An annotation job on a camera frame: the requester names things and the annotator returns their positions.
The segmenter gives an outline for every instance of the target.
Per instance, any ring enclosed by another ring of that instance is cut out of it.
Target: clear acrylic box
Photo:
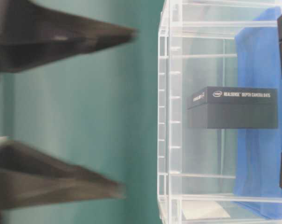
[[[276,28],[276,19],[255,20],[273,7],[282,13],[282,0],[165,0],[158,34],[158,205],[163,223],[282,224],[282,196],[266,196],[263,188],[248,196],[235,193],[237,178],[243,178],[237,174],[239,130],[190,128],[187,112],[189,98],[202,88],[238,86],[235,36],[246,28]],[[258,178],[253,170],[246,173],[251,180]]]

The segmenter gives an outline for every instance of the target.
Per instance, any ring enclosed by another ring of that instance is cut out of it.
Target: blue fabric
[[[266,10],[257,21],[276,20],[279,7]],[[238,86],[278,89],[278,129],[238,131],[234,193],[249,197],[282,197],[279,187],[282,152],[282,75],[276,27],[245,28],[235,37]],[[280,203],[241,203],[268,219],[282,218]]]

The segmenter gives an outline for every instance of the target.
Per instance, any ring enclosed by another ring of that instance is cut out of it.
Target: white label
[[[224,92],[224,97],[271,98],[271,94],[270,93],[262,93],[262,92]]]
[[[199,99],[203,99],[205,97],[205,93],[202,93],[193,99],[193,102],[198,101]]]

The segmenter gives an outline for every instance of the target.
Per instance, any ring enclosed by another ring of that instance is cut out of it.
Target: green wall
[[[13,224],[159,224],[157,40],[163,0],[35,0],[138,29],[131,44],[0,76],[0,129],[127,186],[125,200],[7,213]]]

